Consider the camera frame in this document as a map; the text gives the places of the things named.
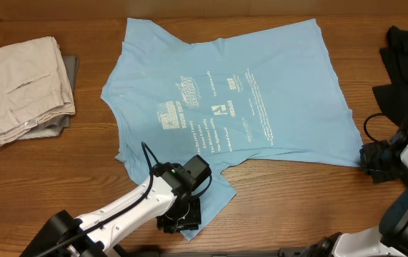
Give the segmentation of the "light blue t-shirt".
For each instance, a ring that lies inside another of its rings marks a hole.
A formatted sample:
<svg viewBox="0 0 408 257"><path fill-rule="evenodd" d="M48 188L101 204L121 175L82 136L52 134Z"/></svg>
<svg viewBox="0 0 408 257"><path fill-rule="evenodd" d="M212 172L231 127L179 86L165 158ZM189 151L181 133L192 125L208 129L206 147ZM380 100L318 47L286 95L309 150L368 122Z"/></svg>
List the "light blue t-shirt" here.
<svg viewBox="0 0 408 257"><path fill-rule="evenodd" d="M226 168L248 159L356 166L362 145L313 19L195 44L129 19L101 97L133 182L148 176L143 144L162 162L200 155L209 164L204 225L236 194Z"/></svg>

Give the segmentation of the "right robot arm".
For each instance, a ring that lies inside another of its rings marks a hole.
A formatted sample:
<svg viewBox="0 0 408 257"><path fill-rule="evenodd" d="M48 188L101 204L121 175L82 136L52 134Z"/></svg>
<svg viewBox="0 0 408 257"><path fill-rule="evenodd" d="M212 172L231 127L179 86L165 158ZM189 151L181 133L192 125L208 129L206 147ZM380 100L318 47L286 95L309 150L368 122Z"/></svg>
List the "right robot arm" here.
<svg viewBox="0 0 408 257"><path fill-rule="evenodd" d="M401 179L404 192L391 204L378 226L359 233L336 233L306 247L301 256L408 256L408 122L389 140L363 145L360 166L381 183Z"/></svg>

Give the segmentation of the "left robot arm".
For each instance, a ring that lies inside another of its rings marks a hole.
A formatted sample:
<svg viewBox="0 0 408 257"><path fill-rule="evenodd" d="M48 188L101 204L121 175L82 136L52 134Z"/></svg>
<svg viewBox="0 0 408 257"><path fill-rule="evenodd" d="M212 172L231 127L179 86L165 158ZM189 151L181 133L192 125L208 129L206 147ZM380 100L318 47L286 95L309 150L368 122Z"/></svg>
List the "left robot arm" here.
<svg viewBox="0 0 408 257"><path fill-rule="evenodd" d="M23 250L23 256L119 256L119 242L155 218L165 233L195 231L201 225L200 193L212 181L199 155L184 165L157 163L147 179L109 205L76 218L53 215Z"/></svg>

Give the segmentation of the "black garment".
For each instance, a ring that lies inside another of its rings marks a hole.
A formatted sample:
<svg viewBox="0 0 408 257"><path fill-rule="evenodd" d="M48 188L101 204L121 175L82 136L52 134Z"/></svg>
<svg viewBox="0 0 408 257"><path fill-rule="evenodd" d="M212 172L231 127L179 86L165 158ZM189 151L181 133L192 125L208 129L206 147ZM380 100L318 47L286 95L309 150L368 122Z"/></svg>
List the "black garment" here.
<svg viewBox="0 0 408 257"><path fill-rule="evenodd" d="M401 126L408 121L408 31L391 26L379 52L391 83L372 90L382 113Z"/></svg>

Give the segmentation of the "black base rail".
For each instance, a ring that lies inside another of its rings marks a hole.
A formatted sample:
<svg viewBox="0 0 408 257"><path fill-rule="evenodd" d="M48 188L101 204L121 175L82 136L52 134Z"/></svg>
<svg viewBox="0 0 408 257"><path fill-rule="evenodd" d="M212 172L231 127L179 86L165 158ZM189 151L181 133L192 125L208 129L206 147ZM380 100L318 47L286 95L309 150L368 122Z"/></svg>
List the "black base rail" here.
<svg viewBox="0 0 408 257"><path fill-rule="evenodd" d="M160 251L127 252L117 250L120 256L128 257L310 257L310 248L280 248L275 251L226 251L226 252L183 252L162 253Z"/></svg>

